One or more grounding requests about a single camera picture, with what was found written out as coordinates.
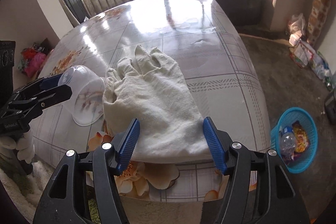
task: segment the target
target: red item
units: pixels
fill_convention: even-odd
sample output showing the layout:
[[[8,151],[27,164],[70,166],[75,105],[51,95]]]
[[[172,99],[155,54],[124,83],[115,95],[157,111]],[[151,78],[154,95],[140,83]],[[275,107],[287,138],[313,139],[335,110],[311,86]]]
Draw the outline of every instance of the red item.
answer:
[[[37,51],[33,48],[26,48],[21,52],[21,54],[25,60],[30,60],[37,54]]]
[[[47,56],[41,52],[35,54],[33,59],[29,62],[28,67],[25,68],[25,73],[29,78],[33,77],[33,75],[39,70],[46,57]]]

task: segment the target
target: plastic bottle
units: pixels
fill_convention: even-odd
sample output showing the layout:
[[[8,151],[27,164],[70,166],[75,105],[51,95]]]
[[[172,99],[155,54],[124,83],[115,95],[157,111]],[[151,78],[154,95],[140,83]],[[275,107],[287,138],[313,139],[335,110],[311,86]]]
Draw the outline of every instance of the plastic bottle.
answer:
[[[290,159],[294,154],[297,145],[296,138],[291,127],[285,127],[283,129],[283,131],[281,132],[279,145],[281,155]]]

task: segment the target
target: glove finger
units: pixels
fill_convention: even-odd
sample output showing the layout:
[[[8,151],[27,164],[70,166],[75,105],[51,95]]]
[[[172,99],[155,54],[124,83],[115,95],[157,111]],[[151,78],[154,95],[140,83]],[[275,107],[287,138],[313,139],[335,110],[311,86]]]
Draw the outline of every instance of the glove finger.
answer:
[[[135,57],[132,58],[132,62],[131,62],[131,64],[132,64],[133,68],[135,68],[135,70],[136,70],[139,74],[142,73],[141,70],[140,70],[140,67],[139,67],[139,65],[138,65],[138,61],[137,61],[137,59],[136,59]]]
[[[121,81],[120,76],[116,72],[115,69],[109,68],[105,74],[105,79],[109,79],[109,81],[112,81],[113,83]]]
[[[0,137],[0,146],[7,149],[15,149],[16,142],[8,136]]]
[[[177,64],[174,59],[161,52],[158,48],[151,50],[151,57],[153,60],[156,60],[161,67],[171,68],[173,65]]]
[[[26,149],[32,144],[32,142],[33,138],[30,138],[30,136],[27,136],[27,138],[25,136],[22,136],[16,143],[16,150]]]
[[[29,147],[27,147],[23,150],[20,150],[17,153],[17,159],[18,160],[25,160],[26,163],[28,163],[28,164],[32,162],[32,159],[33,159],[34,156],[35,156],[35,146],[34,146],[34,144],[30,145]]]
[[[141,45],[138,45],[135,49],[135,58],[143,75],[157,68],[150,54]]]
[[[130,57],[124,57],[119,60],[117,71],[121,79],[123,79],[126,76],[139,75],[136,69],[132,66],[132,59]]]

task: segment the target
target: pink bag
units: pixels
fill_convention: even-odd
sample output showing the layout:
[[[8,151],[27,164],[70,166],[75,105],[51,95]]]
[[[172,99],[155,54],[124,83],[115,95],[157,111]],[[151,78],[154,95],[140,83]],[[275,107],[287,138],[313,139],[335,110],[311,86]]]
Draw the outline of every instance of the pink bag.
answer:
[[[34,74],[39,70],[43,61],[46,59],[46,55],[38,52],[33,59],[29,62],[28,67],[25,68],[25,73],[29,78],[33,77]]]

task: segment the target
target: speaker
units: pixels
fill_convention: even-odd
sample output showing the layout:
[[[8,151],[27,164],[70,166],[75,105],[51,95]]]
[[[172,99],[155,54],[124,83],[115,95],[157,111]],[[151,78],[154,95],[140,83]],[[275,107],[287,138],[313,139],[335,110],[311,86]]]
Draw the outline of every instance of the speaker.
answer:
[[[0,107],[13,93],[15,41],[0,41]]]

